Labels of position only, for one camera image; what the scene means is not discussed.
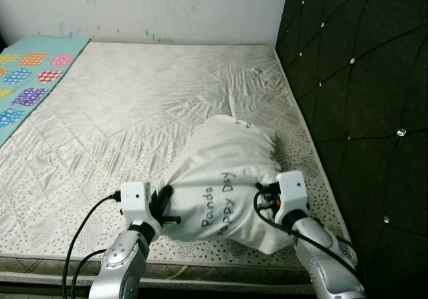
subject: blue blanket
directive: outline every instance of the blue blanket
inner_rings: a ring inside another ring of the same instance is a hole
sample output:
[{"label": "blue blanket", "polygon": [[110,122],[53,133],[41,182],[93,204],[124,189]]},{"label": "blue blanket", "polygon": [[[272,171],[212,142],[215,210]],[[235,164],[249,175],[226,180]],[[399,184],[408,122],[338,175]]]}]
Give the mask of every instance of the blue blanket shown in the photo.
[{"label": "blue blanket", "polygon": [[33,36],[0,54],[0,147],[52,91],[88,38]]}]

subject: pillow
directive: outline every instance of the pillow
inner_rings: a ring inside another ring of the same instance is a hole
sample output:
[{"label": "pillow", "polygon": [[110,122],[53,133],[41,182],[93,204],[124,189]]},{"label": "pillow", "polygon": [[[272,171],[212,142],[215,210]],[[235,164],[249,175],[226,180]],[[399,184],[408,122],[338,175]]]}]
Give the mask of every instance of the pillow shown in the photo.
[{"label": "pillow", "polygon": [[226,115],[198,125],[157,184],[173,187],[164,215],[181,216],[164,235],[181,241],[232,239],[265,254],[292,240],[263,222],[253,209],[256,183],[276,182],[276,134]]}]

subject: black upholstered headboard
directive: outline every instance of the black upholstered headboard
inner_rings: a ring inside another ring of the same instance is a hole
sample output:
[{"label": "black upholstered headboard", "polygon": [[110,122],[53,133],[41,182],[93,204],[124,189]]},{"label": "black upholstered headboard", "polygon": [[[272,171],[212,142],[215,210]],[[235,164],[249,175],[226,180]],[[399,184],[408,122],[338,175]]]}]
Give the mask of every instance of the black upholstered headboard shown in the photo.
[{"label": "black upholstered headboard", "polygon": [[277,42],[367,282],[391,292],[427,277],[427,30],[427,0],[286,0]]}]

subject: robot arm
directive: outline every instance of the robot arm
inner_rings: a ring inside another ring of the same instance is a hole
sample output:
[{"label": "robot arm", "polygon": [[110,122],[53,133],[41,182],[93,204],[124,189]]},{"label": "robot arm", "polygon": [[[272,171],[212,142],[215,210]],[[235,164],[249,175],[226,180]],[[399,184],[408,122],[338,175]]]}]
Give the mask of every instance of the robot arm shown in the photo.
[{"label": "robot arm", "polygon": [[[352,267],[350,260],[339,250],[333,233],[308,216],[302,173],[280,173],[277,180],[277,183],[267,187],[258,185],[264,195],[271,195],[270,200],[258,209],[276,207],[276,224],[315,241]],[[158,195],[154,193],[150,200],[148,183],[131,182],[121,186],[122,212],[127,230],[102,256],[101,271],[92,284],[89,299],[136,298],[138,283],[146,267],[149,244],[159,237],[162,224],[180,223],[179,217],[162,217],[172,192],[172,188],[166,186]],[[360,282],[343,264],[310,242],[294,237],[297,257],[308,271],[318,299],[366,298]]]},{"label": "robot arm", "polygon": [[148,246],[161,232],[161,224],[180,223],[179,217],[162,217],[173,190],[166,186],[150,196],[150,185],[124,183],[120,189],[122,213],[128,229],[116,238],[101,259],[101,270],[91,286],[89,299],[136,298],[146,269]]},{"label": "robot arm", "polygon": [[[280,201],[272,203],[276,205],[280,203],[275,214],[275,223],[315,241],[336,254],[353,269],[350,260],[339,250],[338,240],[334,234],[308,216],[307,194],[302,173],[300,171],[280,173],[277,180],[278,183],[267,188],[274,195],[278,195],[279,192]],[[326,252],[296,236],[294,248],[300,263],[310,275],[318,299],[366,298],[364,288],[356,277]]]}]

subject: white quilted mattress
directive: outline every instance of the white quilted mattress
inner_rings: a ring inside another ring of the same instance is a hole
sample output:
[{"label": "white quilted mattress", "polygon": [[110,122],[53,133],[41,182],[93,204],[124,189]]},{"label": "white quilted mattress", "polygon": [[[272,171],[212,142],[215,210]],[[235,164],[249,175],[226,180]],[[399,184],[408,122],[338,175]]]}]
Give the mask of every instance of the white quilted mattress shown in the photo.
[{"label": "white quilted mattress", "polygon": [[[70,240],[91,207],[124,181],[155,182],[192,129],[215,114],[275,129],[283,170],[304,172],[315,216],[348,237],[273,48],[92,42],[0,148],[0,280],[58,284]],[[111,201],[91,216],[74,260],[113,242],[124,228],[119,209]],[[81,284],[97,269],[96,262],[86,267]],[[290,247],[267,256],[232,241],[165,237],[150,246],[143,281],[310,289]]]}]

